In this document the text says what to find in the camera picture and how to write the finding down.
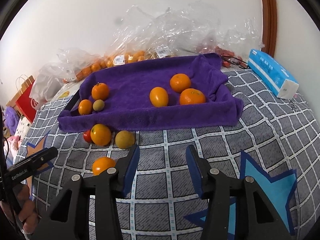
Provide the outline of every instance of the silver rivet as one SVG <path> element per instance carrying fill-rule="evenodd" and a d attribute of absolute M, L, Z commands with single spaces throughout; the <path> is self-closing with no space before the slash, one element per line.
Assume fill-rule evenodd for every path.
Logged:
<path fill-rule="evenodd" d="M 114 167 L 111 167 L 111 168 L 107 169 L 107 173 L 108 174 L 114 174 L 114 173 L 116 173 L 116 171 L 117 171 L 117 169 L 114 168 Z"/>
<path fill-rule="evenodd" d="M 212 168 L 212 169 L 210 169 L 210 173 L 213 174 L 213 175 L 217 175 L 217 174 L 219 174 L 219 170 L 215 169 L 215 168 Z"/>
<path fill-rule="evenodd" d="M 72 179 L 73 181 L 77 181 L 77 180 L 80 179 L 80 175 L 79 175 L 79 174 L 75 174 L 75 175 L 73 175 L 73 176 L 71 177 L 71 179 Z"/>
<path fill-rule="evenodd" d="M 251 176 L 246 176 L 246 177 L 245 177 L 245 181 L 246 181 L 246 182 L 249 182 L 249 183 L 252 183 L 252 182 L 254 182 L 254 178 L 251 177 Z"/>

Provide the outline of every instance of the yellow-green fruit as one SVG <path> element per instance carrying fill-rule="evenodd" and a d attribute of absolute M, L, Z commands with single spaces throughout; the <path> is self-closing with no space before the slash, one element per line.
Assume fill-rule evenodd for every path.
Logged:
<path fill-rule="evenodd" d="M 94 109 L 94 111 L 99 112 L 99 111 L 101 111 L 103 108 L 104 108 L 104 101 L 103 101 L 103 100 L 99 99 L 99 100 L 97 100 L 97 101 L 95 101 L 95 102 L 93 103 L 93 109 Z"/>
<path fill-rule="evenodd" d="M 135 137 L 131 132 L 120 131 L 116 135 L 115 142 L 118 148 L 127 149 L 134 144 Z"/>

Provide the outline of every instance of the finger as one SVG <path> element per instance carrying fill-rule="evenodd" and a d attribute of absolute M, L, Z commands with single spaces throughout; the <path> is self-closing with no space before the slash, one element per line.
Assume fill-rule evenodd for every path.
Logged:
<path fill-rule="evenodd" d="M 6 202 L 0 201 L 0 207 L 2 208 L 7 218 L 12 222 L 13 219 L 12 219 L 12 214 L 11 214 L 9 205 Z"/>
<path fill-rule="evenodd" d="M 20 211 L 18 217 L 20 221 L 24 221 L 27 217 L 29 217 L 35 208 L 35 204 L 32 200 L 28 199 L 25 201 L 22 210 Z"/>
<path fill-rule="evenodd" d="M 30 189 L 28 185 L 23 185 L 22 190 L 17 195 L 18 200 L 27 200 L 30 196 Z"/>
<path fill-rule="evenodd" d="M 23 225 L 23 230 L 28 233 L 28 234 L 32 234 L 35 229 L 36 226 L 38 225 L 38 216 L 35 212 L 33 212 L 27 219 L 26 222 Z"/>

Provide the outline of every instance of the blue tissue package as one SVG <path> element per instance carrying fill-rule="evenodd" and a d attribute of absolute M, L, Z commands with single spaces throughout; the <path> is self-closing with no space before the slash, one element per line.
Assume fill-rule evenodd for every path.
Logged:
<path fill-rule="evenodd" d="M 270 55 L 252 49 L 248 66 L 265 82 L 277 98 L 291 100 L 297 92 L 298 82 Z"/>

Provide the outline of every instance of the red fruit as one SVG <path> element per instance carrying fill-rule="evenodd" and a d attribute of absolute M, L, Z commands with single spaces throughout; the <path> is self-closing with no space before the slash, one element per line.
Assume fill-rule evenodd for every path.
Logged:
<path fill-rule="evenodd" d="M 86 132 L 83 133 L 83 139 L 88 143 L 92 143 L 90 133 L 91 133 L 91 130 L 87 130 Z"/>

